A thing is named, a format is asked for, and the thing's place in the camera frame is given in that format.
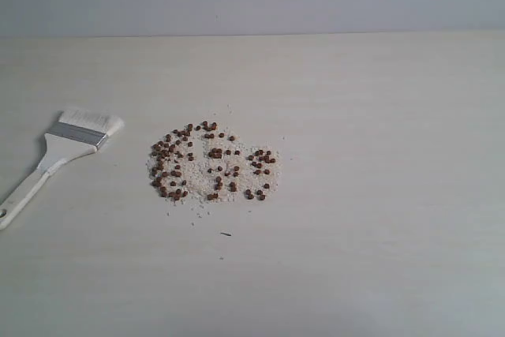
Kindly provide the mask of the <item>white paint brush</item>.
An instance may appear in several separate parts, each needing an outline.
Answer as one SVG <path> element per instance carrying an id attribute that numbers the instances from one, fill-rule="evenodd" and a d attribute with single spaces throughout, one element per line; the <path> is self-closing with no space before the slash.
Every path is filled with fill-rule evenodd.
<path id="1" fill-rule="evenodd" d="M 75 107 L 63 110 L 43 134 L 46 151 L 42 159 L 1 204 L 1 228 L 11 224 L 59 169 L 97 153 L 123 126 L 123 120 L 113 114 Z"/>

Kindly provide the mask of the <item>pile of white grains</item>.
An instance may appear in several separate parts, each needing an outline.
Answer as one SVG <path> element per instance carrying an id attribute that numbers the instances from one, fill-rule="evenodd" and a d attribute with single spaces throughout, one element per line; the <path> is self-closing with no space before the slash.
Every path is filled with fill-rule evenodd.
<path id="1" fill-rule="evenodd" d="M 159 219 L 201 219 L 222 206 L 277 201 L 288 183 L 286 136 L 273 110 L 152 113 L 146 183 Z"/>

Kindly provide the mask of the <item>brown pellets on pile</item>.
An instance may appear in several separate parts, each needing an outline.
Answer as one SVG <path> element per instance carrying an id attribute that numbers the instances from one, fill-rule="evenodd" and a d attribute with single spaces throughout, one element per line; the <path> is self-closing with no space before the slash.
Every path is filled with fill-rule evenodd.
<path id="1" fill-rule="evenodd" d="M 156 141 L 147 169 L 151 187 L 174 203 L 264 201 L 279 185 L 281 158 L 274 148 L 247 144 L 232 130 L 204 120 Z"/>

